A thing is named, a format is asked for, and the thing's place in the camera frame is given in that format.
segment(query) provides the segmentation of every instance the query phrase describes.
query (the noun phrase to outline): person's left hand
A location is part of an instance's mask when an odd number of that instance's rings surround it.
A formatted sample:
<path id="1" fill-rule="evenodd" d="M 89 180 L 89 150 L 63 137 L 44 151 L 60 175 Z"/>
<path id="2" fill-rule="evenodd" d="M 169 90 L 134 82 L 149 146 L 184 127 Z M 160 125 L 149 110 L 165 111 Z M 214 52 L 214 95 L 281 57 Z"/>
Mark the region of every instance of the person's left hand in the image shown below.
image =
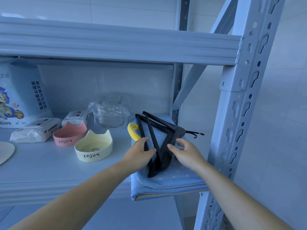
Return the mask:
<path id="1" fill-rule="evenodd" d="M 148 137 L 143 137 L 136 141 L 121 159 L 122 164 L 127 166 L 127 169 L 131 174 L 146 166 L 151 157 L 156 153 L 155 148 L 146 152 L 144 151 L 144 144 L 148 140 Z"/>

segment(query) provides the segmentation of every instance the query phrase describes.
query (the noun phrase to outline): dog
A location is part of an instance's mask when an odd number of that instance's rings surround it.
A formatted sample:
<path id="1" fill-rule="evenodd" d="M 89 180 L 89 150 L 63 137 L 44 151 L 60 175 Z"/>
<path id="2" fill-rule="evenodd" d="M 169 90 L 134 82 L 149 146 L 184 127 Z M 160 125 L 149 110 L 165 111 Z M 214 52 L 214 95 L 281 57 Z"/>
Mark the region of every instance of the dog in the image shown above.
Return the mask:
<path id="1" fill-rule="evenodd" d="M 5 114 L 7 116 L 13 115 L 11 108 L 6 105 L 6 95 L 0 92 L 0 117 L 7 119 Z"/>

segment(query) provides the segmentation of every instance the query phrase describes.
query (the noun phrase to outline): hand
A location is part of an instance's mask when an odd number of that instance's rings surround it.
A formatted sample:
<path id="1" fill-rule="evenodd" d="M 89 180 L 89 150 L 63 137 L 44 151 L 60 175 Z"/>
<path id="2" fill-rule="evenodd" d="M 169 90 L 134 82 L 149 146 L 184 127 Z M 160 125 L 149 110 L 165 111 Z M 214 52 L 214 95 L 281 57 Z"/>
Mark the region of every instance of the hand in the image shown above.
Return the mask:
<path id="1" fill-rule="evenodd" d="M 131 174 L 139 171 L 148 164 L 151 157 L 156 153 L 153 148 L 149 151 L 144 151 L 144 144 L 149 140 L 148 137 L 143 137 L 136 141 L 121 159 L 123 165 L 128 166 Z"/>
<path id="2" fill-rule="evenodd" d="M 171 144 L 168 144 L 167 147 L 173 154 L 175 154 L 182 165 L 197 173 L 198 168 L 208 164 L 194 144 L 181 138 L 176 139 L 176 141 L 179 146 L 184 147 L 183 150 L 178 149 Z"/>

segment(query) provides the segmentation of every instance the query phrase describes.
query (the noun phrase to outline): white round plate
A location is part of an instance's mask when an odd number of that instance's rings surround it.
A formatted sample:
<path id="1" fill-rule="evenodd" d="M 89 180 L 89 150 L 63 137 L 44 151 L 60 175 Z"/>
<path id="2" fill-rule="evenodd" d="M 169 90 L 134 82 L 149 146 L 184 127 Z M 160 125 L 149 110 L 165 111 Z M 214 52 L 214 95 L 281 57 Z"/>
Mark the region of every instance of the white round plate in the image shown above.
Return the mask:
<path id="1" fill-rule="evenodd" d="M 4 163 L 15 151 L 15 146 L 8 142 L 0 142 L 0 165 Z"/>

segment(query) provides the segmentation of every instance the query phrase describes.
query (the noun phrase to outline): pink pet bowl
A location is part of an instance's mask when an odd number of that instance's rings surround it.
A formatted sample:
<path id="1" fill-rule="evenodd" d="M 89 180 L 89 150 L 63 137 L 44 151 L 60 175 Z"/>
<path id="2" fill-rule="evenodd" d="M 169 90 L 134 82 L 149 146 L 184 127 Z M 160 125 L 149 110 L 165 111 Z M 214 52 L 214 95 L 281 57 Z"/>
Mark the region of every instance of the pink pet bowl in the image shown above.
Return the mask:
<path id="1" fill-rule="evenodd" d="M 86 136 L 87 128 L 84 122 L 81 125 L 72 125 L 66 122 L 65 126 L 53 134 L 56 145 L 62 147 L 74 146 L 80 139 Z"/>

